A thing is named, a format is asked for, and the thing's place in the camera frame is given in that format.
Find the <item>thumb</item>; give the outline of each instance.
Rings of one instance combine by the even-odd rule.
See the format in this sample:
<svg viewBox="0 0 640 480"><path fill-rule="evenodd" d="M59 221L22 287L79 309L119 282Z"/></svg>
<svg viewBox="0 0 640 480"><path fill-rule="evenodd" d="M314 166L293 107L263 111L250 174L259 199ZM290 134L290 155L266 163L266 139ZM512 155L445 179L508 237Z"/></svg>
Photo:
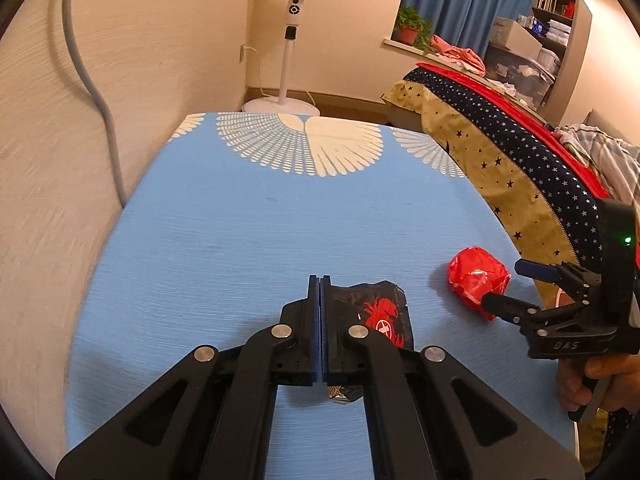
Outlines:
<svg viewBox="0 0 640 480"><path fill-rule="evenodd" d="M585 375L591 379L635 372L640 372L640 356L629 354L611 353L592 357L584 367Z"/></svg>

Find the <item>green leaves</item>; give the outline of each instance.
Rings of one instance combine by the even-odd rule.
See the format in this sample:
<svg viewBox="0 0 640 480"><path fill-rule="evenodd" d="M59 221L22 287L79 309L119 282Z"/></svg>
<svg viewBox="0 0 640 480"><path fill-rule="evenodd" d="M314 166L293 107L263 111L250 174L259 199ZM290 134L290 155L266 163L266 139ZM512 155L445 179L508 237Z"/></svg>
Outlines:
<svg viewBox="0 0 640 480"><path fill-rule="evenodd" d="M414 47L431 51L431 28L433 23L429 18L423 18L413 7L400 7L396 16L395 28L412 28L418 31L418 37L414 41Z"/></svg>

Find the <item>black snack package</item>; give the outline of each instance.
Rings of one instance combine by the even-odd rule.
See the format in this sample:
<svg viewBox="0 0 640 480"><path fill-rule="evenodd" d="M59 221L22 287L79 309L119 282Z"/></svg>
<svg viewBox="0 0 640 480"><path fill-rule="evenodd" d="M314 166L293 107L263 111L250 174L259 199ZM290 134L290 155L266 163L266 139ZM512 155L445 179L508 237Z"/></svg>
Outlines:
<svg viewBox="0 0 640 480"><path fill-rule="evenodd" d="M400 348L414 349L406 296L395 283L332 285L332 296L334 300L352 305L362 325L382 332ZM363 394L361 386L329 386L328 390L329 398L341 404L358 400Z"/></svg>

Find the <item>white fan-shaped pattern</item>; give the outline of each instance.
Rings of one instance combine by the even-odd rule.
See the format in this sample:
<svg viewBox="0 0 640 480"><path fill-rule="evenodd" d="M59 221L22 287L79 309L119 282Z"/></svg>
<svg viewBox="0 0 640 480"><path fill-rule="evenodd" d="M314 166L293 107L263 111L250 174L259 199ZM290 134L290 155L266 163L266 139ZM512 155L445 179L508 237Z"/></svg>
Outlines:
<svg viewBox="0 0 640 480"><path fill-rule="evenodd" d="M442 147L427 134L411 132L409 130L400 130L399 128L391 128L404 149L409 153L413 153L415 157L421 158L425 164L431 164L431 167L440 170L442 174L449 176L464 177L465 174L455 161L445 152Z"/></svg>
<svg viewBox="0 0 640 480"><path fill-rule="evenodd" d="M187 115L184 118L184 120L180 123L180 126L176 128L176 130L174 131L174 134L171 137L169 137L169 140L167 142L171 142L172 139L176 139L177 137L180 137L181 135L184 135L185 133L193 130L196 126L198 126L198 124L204 121L205 115L206 114Z"/></svg>
<svg viewBox="0 0 640 480"><path fill-rule="evenodd" d="M218 115L218 133L235 152L274 170L335 176L363 170L380 158L375 124L287 114Z"/></svg>

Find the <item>pillow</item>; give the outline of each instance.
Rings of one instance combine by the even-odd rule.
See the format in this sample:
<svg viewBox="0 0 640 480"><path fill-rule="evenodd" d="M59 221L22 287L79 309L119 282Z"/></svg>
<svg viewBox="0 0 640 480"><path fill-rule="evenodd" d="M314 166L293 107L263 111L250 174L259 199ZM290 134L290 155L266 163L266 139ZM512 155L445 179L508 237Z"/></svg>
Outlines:
<svg viewBox="0 0 640 480"><path fill-rule="evenodd" d="M620 133L620 131L615 126L607 121L597 110L591 110L589 115L587 115L587 118L584 120L584 124L587 126L595 126L596 128L601 129L609 137L626 140L625 136Z"/></svg>

